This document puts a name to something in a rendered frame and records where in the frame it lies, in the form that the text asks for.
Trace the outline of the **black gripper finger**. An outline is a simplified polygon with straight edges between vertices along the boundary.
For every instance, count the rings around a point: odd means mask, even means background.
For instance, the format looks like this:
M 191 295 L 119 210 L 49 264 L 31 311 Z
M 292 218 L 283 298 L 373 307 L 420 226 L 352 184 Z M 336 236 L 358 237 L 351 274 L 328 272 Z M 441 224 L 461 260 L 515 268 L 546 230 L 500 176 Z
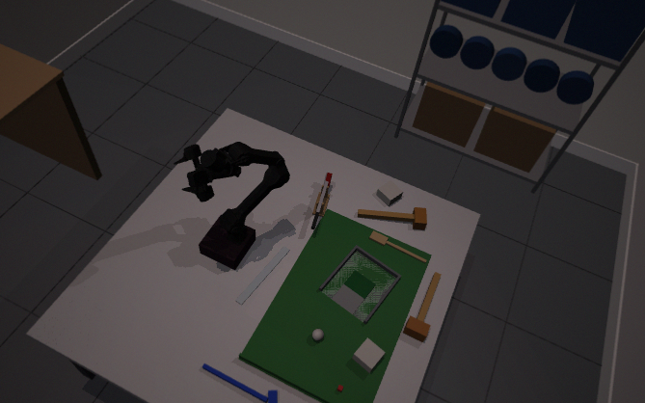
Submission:
M 185 153 L 183 153 L 183 155 L 184 155 L 184 156 L 183 156 L 180 160 L 178 160 L 177 162 L 175 162 L 175 163 L 174 163 L 174 165 L 175 165 L 175 164 L 179 164 L 179 163 L 187 162 L 187 161 L 188 161 L 188 160 L 187 160 L 187 158 L 186 158 L 186 156 L 185 156 Z
M 183 190 L 183 191 L 190 192 L 190 193 L 193 193 L 193 194 L 196 194 L 197 198 L 199 198 L 198 193 L 196 193 L 196 191 L 194 191 L 194 188 L 193 188 L 193 187 L 183 188 L 182 190 Z

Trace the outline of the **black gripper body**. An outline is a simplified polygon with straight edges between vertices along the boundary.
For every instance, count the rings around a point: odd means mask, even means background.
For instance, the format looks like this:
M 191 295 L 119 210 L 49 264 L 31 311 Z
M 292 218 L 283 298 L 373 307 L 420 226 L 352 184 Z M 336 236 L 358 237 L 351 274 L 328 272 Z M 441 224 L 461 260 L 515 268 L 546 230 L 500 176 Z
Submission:
M 185 156 L 186 156 L 187 160 L 193 160 L 195 169 L 197 167 L 203 167 L 203 165 L 200 163 L 200 160 L 199 160 L 199 157 L 202 155 L 202 152 L 201 152 L 201 149 L 200 149 L 199 145 L 192 145 L 192 146 L 190 146 L 188 148 L 185 148 L 184 153 L 185 153 Z M 216 175 L 214 174 L 214 172 L 212 172 L 212 171 L 210 171 L 210 173 L 208 173 L 208 176 L 209 176 L 209 178 L 212 178 L 212 180 L 218 179 L 216 177 Z M 211 185 L 207 186 L 207 184 L 206 184 L 205 189 L 206 189 L 205 192 L 198 193 L 200 202 L 207 202 L 208 200 L 210 200 L 211 198 L 214 197 L 214 192 L 213 192 L 213 189 L 212 189 Z

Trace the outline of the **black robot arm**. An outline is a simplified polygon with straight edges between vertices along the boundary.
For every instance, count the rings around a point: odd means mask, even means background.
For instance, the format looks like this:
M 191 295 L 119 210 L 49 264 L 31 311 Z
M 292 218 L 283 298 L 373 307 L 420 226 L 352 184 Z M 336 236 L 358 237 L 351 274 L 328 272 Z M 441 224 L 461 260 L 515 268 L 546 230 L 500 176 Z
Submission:
M 226 239 L 238 246 L 248 235 L 248 228 L 244 225 L 246 217 L 273 189 L 282 187 L 290 179 L 283 157 L 277 151 L 250 148 L 246 144 L 235 142 L 220 149 L 205 151 L 201 156 L 203 167 L 197 167 L 187 174 L 189 186 L 196 193 L 201 193 L 206 191 L 206 184 L 212 182 L 212 178 L 208 176 L 210 171 L 217 178 L 239 177 L 241 167 L 252 163 L 268 165 L 263 180 L 236 208 L 227 209 L 220 217 L 220 224 L 228 233 Z

